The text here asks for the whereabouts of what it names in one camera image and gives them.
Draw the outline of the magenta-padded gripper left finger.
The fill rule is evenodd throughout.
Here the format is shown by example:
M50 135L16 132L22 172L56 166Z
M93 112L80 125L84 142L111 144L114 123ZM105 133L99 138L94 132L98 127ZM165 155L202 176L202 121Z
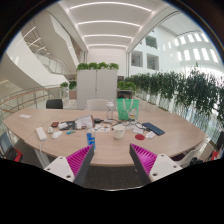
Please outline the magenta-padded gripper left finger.
M45 171L82 186L93 156L94 146L88 145L67 157L57 157Z

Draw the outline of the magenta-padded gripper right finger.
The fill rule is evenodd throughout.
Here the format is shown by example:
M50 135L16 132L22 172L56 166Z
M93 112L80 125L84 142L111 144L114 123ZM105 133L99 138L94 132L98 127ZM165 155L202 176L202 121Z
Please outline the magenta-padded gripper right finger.
M129 154L143 185L181 170L181 167L167 155L156 155L135 144L130 144Z

